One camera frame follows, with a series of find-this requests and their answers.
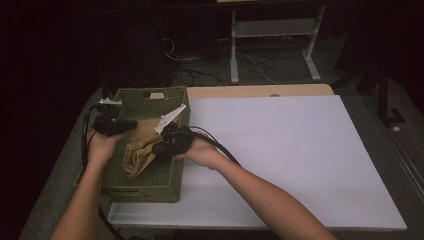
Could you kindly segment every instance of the hand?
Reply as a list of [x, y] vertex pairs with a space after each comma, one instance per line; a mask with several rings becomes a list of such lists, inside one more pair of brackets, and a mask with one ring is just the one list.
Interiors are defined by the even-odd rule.
[[228, 160], [213, 145], [199, 138], [193, 141], [187, 152], [174, 156], [173, 159], [190, 159], [196, 164], [208, 167], [212, 170], [216, 170], [217, 164], [220, 161]]
[[116, 143], [124, 136], [125, 133], [107, 137], [94, 130], [90, 131], [87, 134], [87, 142], [89, 144], [88, 164], [105, 167], [115, 152]]

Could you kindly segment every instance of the black cord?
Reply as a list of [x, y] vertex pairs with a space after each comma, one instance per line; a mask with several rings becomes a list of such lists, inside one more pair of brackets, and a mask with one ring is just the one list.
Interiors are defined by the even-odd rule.
[[212, 134], [210, 134], [208, 131], [206, 131], [205, 129], [203, 129], [203, 128], [201, 128], [201, 127], [188, 126], [188, 128], [196, 128], [196, 129], [200, 129], [200, 130], [202, 130], [203, 132], [207, 133], [207, 134], [209, 135], [209, 137], [211, 137], [211, 138], [212, 138], [215, 142], [218, 142], [218, 140], [216, 140], [216, 138], [214, 138], [214, 137], [212, 136]]
[[195, 133], [195, 132], [174, 132], [174, 133], [170, 133], [170, 135], [191, 135], [197, 138], [200, 138], [212, 145], [214, 145], [215, 147], [217, 147], [219, 150], [221, 150], [231, 161], [233, 161], [234, 163], [236, 163], [237, 165], [241, 166], [241, 164], [237, 161], [237, 159], [230, 153], [230, 151], [228, 151], [224, 146], [222, 146], [219, 142], [208, 138], [205, 135], [202, 135], [200, 133]]

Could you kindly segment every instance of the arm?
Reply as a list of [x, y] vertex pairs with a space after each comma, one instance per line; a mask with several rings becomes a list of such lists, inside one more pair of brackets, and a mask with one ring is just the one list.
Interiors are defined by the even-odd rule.
[[280, 238], [335, 239], [289, 193], [231, 162], [212, 145], [196, 139], [186, 153], [175, 158], [188, 158], [218, 171]]
[[91, 136], [87, 168], [51, 239], [96, 239], [104, 170], [124, 135], [105, 137], [92, 132]]

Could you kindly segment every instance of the person's left hand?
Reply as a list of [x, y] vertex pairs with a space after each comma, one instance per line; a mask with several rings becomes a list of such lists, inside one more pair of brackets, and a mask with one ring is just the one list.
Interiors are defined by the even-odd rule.
[[87, 142], [89, 144], [88, 164], [95, 164], [100, 167], [106, 166], [107, 162], [115, 152], [116, 143], [124, 136], [125, 133], [107, 137], [99, 132], [90, 131], [87, 134]]

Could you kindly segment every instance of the white paper sheet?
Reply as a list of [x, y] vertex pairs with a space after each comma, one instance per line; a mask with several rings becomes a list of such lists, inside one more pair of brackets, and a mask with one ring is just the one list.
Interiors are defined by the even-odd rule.
[[[325, 226], [406, 229], [339, 96], [192, 99], [190, 107], [190, 125], [209, 131], [244, 168], [291, 193]], [[109, 220], [266, 227], [218, 173], [187, 160], [179, 203], [114, 203]]]

